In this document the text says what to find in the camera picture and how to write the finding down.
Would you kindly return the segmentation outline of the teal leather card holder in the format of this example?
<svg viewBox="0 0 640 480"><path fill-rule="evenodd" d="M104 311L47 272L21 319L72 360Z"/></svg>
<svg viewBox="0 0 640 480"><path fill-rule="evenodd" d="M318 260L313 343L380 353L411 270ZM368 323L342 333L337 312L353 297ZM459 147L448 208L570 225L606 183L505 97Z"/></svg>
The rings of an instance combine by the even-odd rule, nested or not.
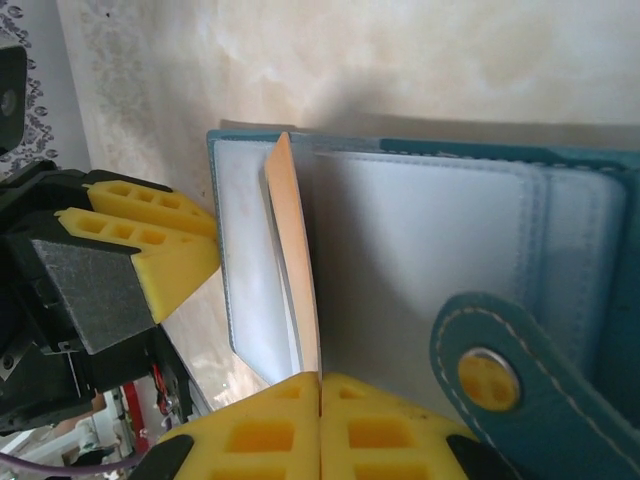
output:
<svg viewBox="0 0 640 480"><path fill-rule="evenodd" d="M207 136L230 344L272 384L283 132ZM469 427L513 480L640 480L640 150L289 134L325 375Z"/></svg>

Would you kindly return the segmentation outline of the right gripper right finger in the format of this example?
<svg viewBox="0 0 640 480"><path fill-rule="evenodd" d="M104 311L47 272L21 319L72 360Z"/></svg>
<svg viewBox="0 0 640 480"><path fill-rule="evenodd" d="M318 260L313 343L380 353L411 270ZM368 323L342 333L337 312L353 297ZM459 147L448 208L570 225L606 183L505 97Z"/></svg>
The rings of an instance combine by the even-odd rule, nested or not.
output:
<svg viewBox="0 0 640 480"><path fill-rule="evenodd" d="M322 381L320 435L322 480L513 480L468 427L338 373Z"/></svg>

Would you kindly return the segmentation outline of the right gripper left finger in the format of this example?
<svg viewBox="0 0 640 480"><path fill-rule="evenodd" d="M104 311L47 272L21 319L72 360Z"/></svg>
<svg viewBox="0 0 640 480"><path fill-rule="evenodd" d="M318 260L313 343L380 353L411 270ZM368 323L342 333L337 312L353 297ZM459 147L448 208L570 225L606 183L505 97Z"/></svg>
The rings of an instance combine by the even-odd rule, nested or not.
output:
<svg viewBox="0 0 640 480"><path fill-rule="evenodd" d="M143 480L320 480L320 384L300 373L171 430Z"/></svg>

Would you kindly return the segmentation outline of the red orange credit card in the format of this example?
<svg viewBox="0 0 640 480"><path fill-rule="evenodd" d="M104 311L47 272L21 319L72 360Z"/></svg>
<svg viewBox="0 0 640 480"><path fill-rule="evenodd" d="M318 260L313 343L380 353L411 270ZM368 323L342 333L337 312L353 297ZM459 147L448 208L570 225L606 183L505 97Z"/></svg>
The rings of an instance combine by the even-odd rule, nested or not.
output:
<svg viewBox="0 0 640 480"><path fill-rule="evenodd" d="M322 371L314 278L290 134L281 133L259 174L296 373Z"/></svg>

